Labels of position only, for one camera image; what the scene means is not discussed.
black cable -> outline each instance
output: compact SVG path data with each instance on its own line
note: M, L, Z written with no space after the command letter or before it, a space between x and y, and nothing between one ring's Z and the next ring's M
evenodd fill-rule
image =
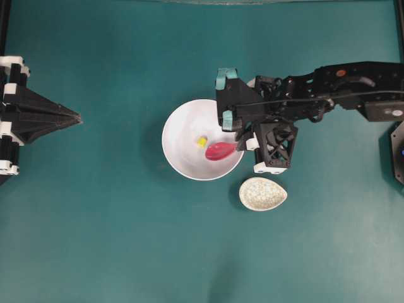
M311 102L311 101L322 101L327 99L341 99L347 97L355 97L355 96L363 96L363 95L375 95L378 93L400 93L404 94L402 90L375 90L373 92L361 92L361 93L348 93L346 95L337 95L337 96L324 96L317 98L306 98L306 99L283 99L283 100L273 100L273 101L264 101L264 102L255 102L248 104L236 104L236 107L245 107L245 106L253 106L253 105L261 105L261 104L275 104L275 103L284 103L284 102Z

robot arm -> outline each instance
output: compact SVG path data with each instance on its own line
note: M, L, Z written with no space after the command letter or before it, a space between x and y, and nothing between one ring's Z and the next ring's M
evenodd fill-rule
M294 122L320 122L338 104L368 121L404 120L404 64L358 62L325 66L285 79L257 76L245 84L235 69L219 69L218 122L236 132L238 150L255 152L257 173L290 167Z
M20 173L20 146L81 122L78 113L29 90L29 76L22 57L0 57L0 185Z

speckled dish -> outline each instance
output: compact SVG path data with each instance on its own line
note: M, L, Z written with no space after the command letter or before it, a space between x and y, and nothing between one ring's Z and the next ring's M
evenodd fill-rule
M246 180L240 187L239 195L241 203L254 211L272 210L288 196L280 185L260 177Z

teal table surface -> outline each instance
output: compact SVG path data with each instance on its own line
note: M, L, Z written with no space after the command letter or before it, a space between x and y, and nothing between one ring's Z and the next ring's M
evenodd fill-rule
M263 213L238 198L252 153L198 182L161 149L176 107L215 98L219 67L247 81L400 62L393 1L14 0L6 52L84 124L22 148L0 189L0 302L404 301L391 123L341 108L299 121L292 168L268 175L288 199Z

red spoon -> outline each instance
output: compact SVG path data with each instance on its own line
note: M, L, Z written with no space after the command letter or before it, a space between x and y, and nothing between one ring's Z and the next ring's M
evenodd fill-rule
M205 151L205 157L211 161L217 161L230 156L235 152L237 143L218 142L209 145Z

